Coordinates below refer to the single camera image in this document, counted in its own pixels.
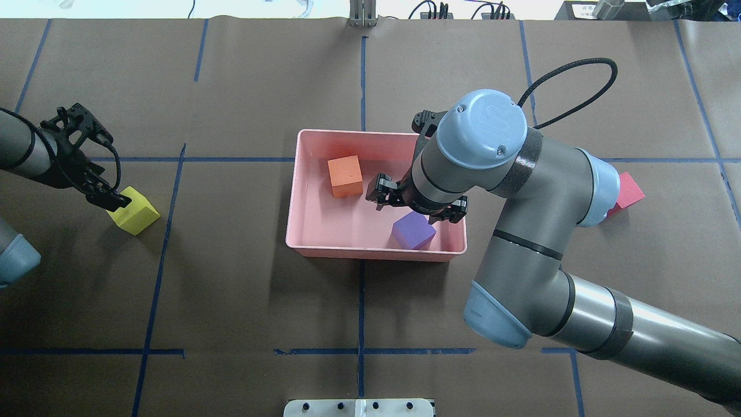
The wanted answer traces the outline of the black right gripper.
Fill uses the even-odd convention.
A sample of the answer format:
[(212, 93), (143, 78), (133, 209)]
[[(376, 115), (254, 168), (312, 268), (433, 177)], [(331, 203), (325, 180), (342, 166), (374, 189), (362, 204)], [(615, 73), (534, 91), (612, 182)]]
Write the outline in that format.
[(400, 199), (413, 211), (428, 216), (428, 224), (448, 221), (458, 224), (468, 212), (468, 196), (461, 196), (449, 206), (424, 197), (413, 181), (411, 171), (406, 171), (399, 182), (384, 173), (378, 173), (368, 182), (366, 200), (374, 203), (376, 211), (384, 207), (399, 207)]

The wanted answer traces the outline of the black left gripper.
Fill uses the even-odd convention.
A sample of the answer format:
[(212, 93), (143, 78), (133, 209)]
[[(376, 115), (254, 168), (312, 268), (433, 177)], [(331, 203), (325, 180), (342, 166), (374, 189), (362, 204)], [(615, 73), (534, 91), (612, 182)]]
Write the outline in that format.
[(106, 211), (116, 211), (130, 205), (132, 198), (118, 192), (119, 174), (113, 185), (101, 176), (104, 168), (93, 163), (69, 140), (56, 140), (56, 161), (53, 164), (51, 185), (54, 188), (76, 188), (89, 193), (88, 203)]

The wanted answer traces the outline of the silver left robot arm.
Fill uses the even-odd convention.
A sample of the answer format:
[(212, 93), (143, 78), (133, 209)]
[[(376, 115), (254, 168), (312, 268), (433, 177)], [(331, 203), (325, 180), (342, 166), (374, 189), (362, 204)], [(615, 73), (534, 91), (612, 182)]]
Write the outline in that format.
[[(121, 159), (113, 136), (80, 103), (58, 107), (57, 114), (37, 126), (16, 112), (2, 108), (1, 169), (51, 188), (74, 188), (88, 203), (114, 212), (130, 205), (132, 198), (118, 191)], [(116, 163), (116, 182), (111, 185), (104, 168), (81, 150), (90, 140), (111, 154)]]

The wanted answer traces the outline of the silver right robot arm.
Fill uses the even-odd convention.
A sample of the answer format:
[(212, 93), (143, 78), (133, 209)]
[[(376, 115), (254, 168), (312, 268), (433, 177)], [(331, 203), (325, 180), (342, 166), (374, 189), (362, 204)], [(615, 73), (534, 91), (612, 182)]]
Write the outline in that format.
[(430, 222), (465, 217), (478, 187), (505, 199), (465, 306), (466, 324), (505, 346), (553, 338), (696, 393), (739, 415), (739, 340), (591, 283), (561, 268), (577, 227), (614, 208), (611, 164), (527, 124), (498, 90), (467, 93), (449, 111), (415, 122), (416, 149), (400, 181), (379, 173), (366, 198), (408, 207)]

